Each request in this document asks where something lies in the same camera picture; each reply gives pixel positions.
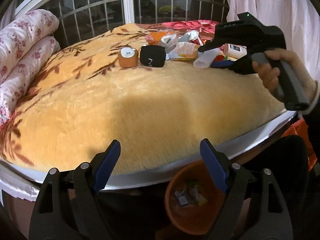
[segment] human hand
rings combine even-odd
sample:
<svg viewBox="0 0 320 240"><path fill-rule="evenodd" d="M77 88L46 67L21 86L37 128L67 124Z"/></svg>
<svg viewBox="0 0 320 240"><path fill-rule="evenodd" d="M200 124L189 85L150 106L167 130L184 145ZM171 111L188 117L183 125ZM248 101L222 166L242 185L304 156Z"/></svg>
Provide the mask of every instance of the human hand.
<svg viewBox="0 0 320 240"><path fill-rule="evenodd" d="M268 58L272 60L282 59L287 61L297 75L297 78L299 79L301 86L303 87L305 94L310 102L315 98L317 83L310 77L304 64L301 62L295 52L286 49L274 49L267 50L264 53ZM280 75L280 70L277 67L272 68L269 63L260 65L256 61L252 61L252 67L254 71L258 73L264 87L267 88L272 95L275 95L276 87L279 85L278 76Z"/></svg>

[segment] bottle label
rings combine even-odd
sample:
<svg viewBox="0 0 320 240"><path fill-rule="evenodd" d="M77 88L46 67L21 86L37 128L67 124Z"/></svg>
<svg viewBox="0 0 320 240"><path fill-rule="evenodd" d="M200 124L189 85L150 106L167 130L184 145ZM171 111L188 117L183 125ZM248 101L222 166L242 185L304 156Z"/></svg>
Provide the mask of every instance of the bottle label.
<svg viewBox="0 0 320 240"><path fill-rule="evenodd" d="M234 49L234 50L240 51L240 47L238 47L236 45L232 45L232 44L230 44L230 49Z"/></svg>

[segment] red plastic bag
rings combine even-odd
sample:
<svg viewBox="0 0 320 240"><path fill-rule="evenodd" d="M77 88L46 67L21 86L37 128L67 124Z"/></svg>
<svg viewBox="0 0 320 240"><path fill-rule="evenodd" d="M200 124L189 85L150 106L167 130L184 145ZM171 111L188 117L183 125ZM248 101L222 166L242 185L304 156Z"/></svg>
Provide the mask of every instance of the red plastic bag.
<svg viewBox="0 0 320 240"><path fill-rule="evenodd" d="M306 121L302 118L299 121L295 122L293 125L290 126L290 128L284 132L282 137L288 136L288 135L299 135L303 138L307 145L307 152L308 152L308 166L309 171L312 170L313 166L317 162L317 156L312 148L312 145L309 141L308 137L308 125L306 124Z"/></svg>

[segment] orange container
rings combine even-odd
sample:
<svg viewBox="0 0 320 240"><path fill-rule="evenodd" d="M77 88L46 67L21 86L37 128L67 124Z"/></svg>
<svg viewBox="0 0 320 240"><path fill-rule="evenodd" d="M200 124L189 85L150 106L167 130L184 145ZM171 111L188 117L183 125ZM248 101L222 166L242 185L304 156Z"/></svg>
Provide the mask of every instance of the orange container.
<svg viewBox="0 0 320 240"><path fill-rule="evenodd" d="M183 183L199 181L199 193L208 201L202 206L180 207L174 192ZM220 212L226 195L218 190L203 161L191 163L170 181L164 197L168 217L181 231L191 235L205 235Z"/></svg>

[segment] blanket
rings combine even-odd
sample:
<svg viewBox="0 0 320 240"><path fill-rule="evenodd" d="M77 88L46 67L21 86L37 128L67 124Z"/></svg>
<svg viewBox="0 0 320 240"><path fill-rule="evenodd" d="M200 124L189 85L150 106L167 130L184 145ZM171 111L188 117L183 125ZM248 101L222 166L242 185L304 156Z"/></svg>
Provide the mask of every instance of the blanket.
<svg viewBox="0 0 320 240"><path fill-rule="evenodd" d="M203 138L224 143L284 108L256 75L177 61L121 68L118 51L140 51L152 31L127 24L54 54L2 126L0 157L65 171L117 139L113 174L133 173L194 155Z"/></svg>

